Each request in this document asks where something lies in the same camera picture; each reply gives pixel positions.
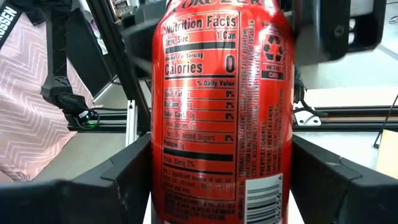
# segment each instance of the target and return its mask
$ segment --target nutrition facts label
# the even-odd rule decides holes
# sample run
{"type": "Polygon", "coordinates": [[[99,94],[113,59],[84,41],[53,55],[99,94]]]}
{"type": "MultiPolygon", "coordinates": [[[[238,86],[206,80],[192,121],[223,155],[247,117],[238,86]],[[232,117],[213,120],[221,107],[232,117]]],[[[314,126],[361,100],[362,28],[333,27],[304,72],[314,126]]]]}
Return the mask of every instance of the nutrition facts label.
{"type": "Polygon", "coordinates": [[[168,21],[162,26],[163,188],[234,201],[239,12],[189,14],[168,21]]]}

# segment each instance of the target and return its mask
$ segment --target pink patterned fabric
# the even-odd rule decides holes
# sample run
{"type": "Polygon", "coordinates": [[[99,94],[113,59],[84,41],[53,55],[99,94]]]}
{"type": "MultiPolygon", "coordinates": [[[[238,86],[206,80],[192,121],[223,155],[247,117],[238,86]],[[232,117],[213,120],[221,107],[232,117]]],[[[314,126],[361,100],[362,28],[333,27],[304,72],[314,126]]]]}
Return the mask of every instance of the pink patterned fabric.
{"type": "MultiPolygon", "coordinates": [[[[76,134],[40,95],[46,48],[45,24],[33,26],[23,14],[0,51],[0,171],[14,181],[32,180],[76,134]]],[[[92,106],[92,95],[69,62],[67,68],[74,93],[92,106]]]]}

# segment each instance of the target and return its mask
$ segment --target floor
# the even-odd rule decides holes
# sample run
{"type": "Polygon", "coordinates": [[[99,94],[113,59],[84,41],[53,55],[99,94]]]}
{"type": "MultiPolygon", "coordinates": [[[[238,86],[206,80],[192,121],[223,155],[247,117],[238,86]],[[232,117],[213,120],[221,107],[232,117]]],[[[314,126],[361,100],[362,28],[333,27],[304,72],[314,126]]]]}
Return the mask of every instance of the floor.
{"type": "MultiPolygon", "coordinates": [[[[388,4],[386,14],[381,46],[372,52],[348,55],[339,62],[303,67],[306,86],[309,89],[397,86],[398,23],[388,24],[388,19],[398,15],[398,3],[388,4]]],[[[122,88],[114,85],[96,103],[125,108],[126,101],[122,88]]],[[[34,181],[72,179],[123,149],[124,142],[124,134],[77,134],[34,181]]]]}

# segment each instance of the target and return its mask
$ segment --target robotic arm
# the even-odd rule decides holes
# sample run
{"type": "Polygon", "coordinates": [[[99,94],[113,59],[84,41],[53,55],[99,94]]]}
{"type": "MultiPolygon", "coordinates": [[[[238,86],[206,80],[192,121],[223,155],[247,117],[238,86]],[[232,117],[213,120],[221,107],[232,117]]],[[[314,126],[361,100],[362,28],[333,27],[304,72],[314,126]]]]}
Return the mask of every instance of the robotic arm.
{"type": "Polygon", "coordinates": [[[95,114],[85,98],[73,94],[67,76],[66,23],[72,0],[12,0],[21,9],[40,8],[47,25],[47,60],[49,74],[42,86],[44,100],[57,106],[72,126],[83,127],[95,114]]]}

